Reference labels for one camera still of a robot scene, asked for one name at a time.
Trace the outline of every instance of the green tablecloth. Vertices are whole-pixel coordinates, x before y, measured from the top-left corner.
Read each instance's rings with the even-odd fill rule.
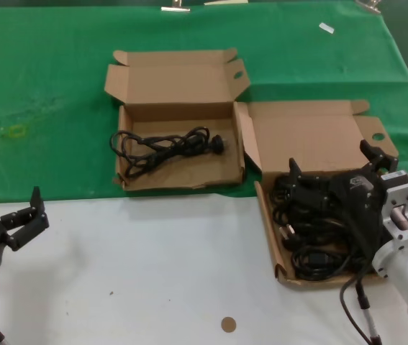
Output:
[[[335,28],[329,34],[319,28]],[[366,98],[408,170],[408,70],[380,16],[352,2],[0,9],[0,202],[125,196],[109,135],[117,108],[103,91],[114,50],[236,47],[245,101]],[[241,186],[254,194],[252,169]]]

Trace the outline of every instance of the white tabletop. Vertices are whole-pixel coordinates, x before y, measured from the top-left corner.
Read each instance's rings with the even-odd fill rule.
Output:
[[[195,195],[47,202],[50,228],[0,269],[12,345],[362,345],[338,289],[274,278],[256,198]],[[25,207],[1,204],[0,215]],[[404,301],[366,288],[384,344],[408,344]],[[355,292],[351,312],[365,328]],[[233,333],[221,320],[233,317]]]

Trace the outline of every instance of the box lid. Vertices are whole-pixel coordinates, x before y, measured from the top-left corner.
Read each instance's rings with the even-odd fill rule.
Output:
[[[361,115],[367,101],[238,103],[245,153],[265,175],[289,171],[294,157],[308,173],[356,169],[367,159],[362,139],[398,155],[378,118]],[[381,141],[374,134],[383,134]]]
[[[109,65],[104,90],[125,104],[234,101],[250,81],[237,50],[123,52]]]

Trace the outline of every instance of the metal clip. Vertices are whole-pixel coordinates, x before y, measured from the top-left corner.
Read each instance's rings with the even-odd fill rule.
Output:
[[[172,7],[164,7],[160,8],[161,11],[172,11],[172,12],[189,12],[191,9],[186,9],[181,7],[181,0],[172,0]]]
[[[379,11],[378,4],[381,2],[381,0],[369,0],[368,3],[362,2],[360,0],[355,0],[359,5],[361,5],[364,9],[367,11],[370,11],[372,13],[380,14],[381,12]]]

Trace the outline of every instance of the open cardboard box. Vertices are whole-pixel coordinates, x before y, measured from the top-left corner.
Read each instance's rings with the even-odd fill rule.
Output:
[[[197,126],[226,141],[223,155],[201,155],[164,162],[160,168],[129,180],[127,162],[117,158],[116,172],[125,190],[202,188],[241,183],[244,151],[262,172],[255,183],[268,239],[274,274],[295,285],[343,284],[342,275],[324,282],[295,277],[291,253],[283,248],[271,218],[268,193],[274,180],[289,172],[293,157],[302,172],[330,175],[367,163],[359,149],[362,139],[398,156],[396,147],[376,117],[364,116],[367,101],[284,101],[238,103],[249,86],[236,49],[189,52],[114,52],[120,65],[110,65],[105,91],[124,105],[119,129],[141,137],[184,135]],[[383,135],[375,140],[374,135]],[[130,142],[129,152],[148,148]]]
[[[119,130],[140,137],[185,135],[205,126],[225,141],[222,155],[177,157],[129,180],[127,161],[117,158],[124,190],[203,188],[241,183],[245,169],[241,128],[234,100],[250,85],[237,50],[189,52],[115,51],[120,65],[109,65],[105,91],[124,105]],[[129,141],[132,155],[151,150]]]
[[[237,107],[245,152],[262,172],[262,180],[255,183],[255,189],[275,276],[279,282],[295,285],[343,284],[350,275],[322,282],[295,277],[291,252],[283,247],[278,226],[272,220],[268,194],[274,180],[289,173],[291,157],[304,174],[331,175],[363,167],[368,162],[359,149],[362,139],[398,156],[383,124],[376,117],[362,115],[370,107],[367,101],[238,103]],[[374,134],[384,138],[377,141]]]

